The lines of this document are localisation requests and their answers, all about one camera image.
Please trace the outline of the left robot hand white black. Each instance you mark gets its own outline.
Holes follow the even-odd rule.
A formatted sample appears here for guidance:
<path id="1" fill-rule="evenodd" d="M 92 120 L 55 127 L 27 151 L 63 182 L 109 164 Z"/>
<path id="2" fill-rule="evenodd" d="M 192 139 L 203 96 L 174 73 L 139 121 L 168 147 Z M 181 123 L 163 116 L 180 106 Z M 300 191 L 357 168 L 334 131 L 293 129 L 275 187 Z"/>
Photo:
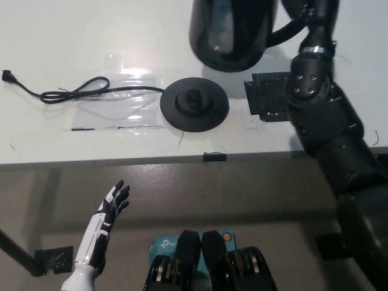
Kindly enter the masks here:
<path id="1" fill-rule="evenodd" d="M 96 213 L 91 217 L 80 243 L 75 261 L 92 266 L 102 272 L 105 266 L 105 253 L 115 219 L 128 205 L 129 186 L 120 180 L 114 185 Z"/>

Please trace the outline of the right robot hand black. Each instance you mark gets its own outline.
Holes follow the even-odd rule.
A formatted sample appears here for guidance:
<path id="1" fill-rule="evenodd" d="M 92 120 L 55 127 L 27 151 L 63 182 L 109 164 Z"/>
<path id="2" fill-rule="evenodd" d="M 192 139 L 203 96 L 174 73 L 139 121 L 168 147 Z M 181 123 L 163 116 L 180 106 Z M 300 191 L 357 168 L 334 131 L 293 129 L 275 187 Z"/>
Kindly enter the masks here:
<path id="1" fill-rule="evenodd" d="M 328 57 L 335 55 L 333 43 L 339 0 L 307 1 L 309 32 L 299 46 L 299 53 L 321 53 Z"/>

